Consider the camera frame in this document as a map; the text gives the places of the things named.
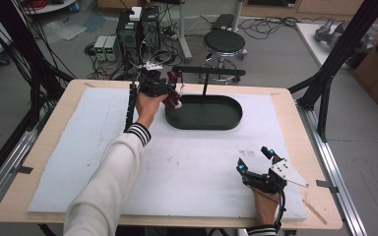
gray floor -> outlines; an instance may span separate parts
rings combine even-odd
[[[90,24],[90,18],[96,18],[99,24]],[[67,25],[93,26],[92,30],[81,33],[71,41],[62,40],[51,44],[55,53],[78,78],[86,78],[93,71],[91,60],[83,52],[85,46],[94,42],[98,35],[115,33],[116,28],[116,22],[101,20],[91,8],[83,9],[78,14],[62,10],[43,15],[41,19],[44,24],[68,19]],[[187,21],[186,28],[201,20]],[[204,30],[208,28],[208,24],[199,23],[194,29],[200,30],[189,33],[205,33]],[[294,29],[280,28],[264,40],[253,39],[243,31],[240,34],[246,39],[248,55],[242,61],[232,60],[239,69],[247,72],[239,86],[289,88],[311,77],[319,68]],[[200,65],[207,54],[202,48],[202,38],[187,37],[187,40],[194,57],[190,65]],[[185,82],[198,83],[198,78],[185,76]],[[13,64],[0,65],[0,147],[29,109],[29,90]],[[302,94],[303,91],[300,91],[293,97],[299,98]],[[368,235],[378,235],[378,105],[349,70],[339,71],[332,85],[327,138]],[[50,227],[57,235],[61,235],[62,225]],[[298,235],[333,234],[348,235],[347,227],[339,231],[298,232]],[[0,223],[0,235],[42,233],[35,224]]]

round stool seat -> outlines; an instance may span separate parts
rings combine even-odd
[[[244,48],[245,40],[236,32],[216,29],[205,35],[204,43],[213,51],[234,53]]]

wooden table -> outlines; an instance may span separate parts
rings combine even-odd
[[[76,109],[82,93],[88,87],[127,89],[128,82],[75,80],[71,82],[35,142],[24,166],[33,168],[31,174],[19,173],[0,204],[0,222],[63,223],[64,213],[35,213],[27,209],[38,186],[48,158]],[[186,85],[185,92],[202,91],[202,85]],[[293,98],[285,88],[254,88],[209,86],[209,92],[250,93],[270,95],[282,129],[290,160],[308,181],[309,188],[300,188],[307,219],[283,221],[284,229],[339,229],[343,226],[330,190],[316,186],[325,180],[317,157],[297,112]],[[147,226],[234,227],[255,225],[253,218],[170,217],[122,215],[120,224]]]

striped cuff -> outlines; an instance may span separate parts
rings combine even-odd
[[[125,133],[136,135],[141,140],[143,147],[145,147],[152,138],[149,130],[140,123],[132,124]]]
[[[256,227],[247,228],[248,235],[258,234],[260,236],[276,235],[276,228],[273,224],[264,224]]]

hand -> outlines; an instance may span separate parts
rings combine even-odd
[[[137,122],[144,125],[147,129],[152,125],[155,114],[158,112],[160,103],[167,97],[167,94],[158,97],[151,97],[143,92],[137,96],[136,108],[139,114]]]
[[[279,204],[279,194],[267,194],[253,189],[256,217],[259,225],[274,224],[276,208]]]

